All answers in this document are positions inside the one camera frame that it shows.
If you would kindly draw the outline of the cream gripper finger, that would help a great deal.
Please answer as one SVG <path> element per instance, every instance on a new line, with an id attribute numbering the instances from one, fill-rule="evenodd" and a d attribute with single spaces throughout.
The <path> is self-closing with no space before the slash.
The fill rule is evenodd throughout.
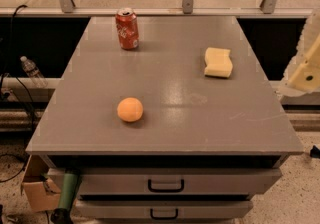
<path id="1" fill-rule="evenodd" d="M 314 39 L 305 38 L 298 46 L 297 58 L 297 67 L 287 85 L 312 93 L 320 87 L 320 33 Z"/>

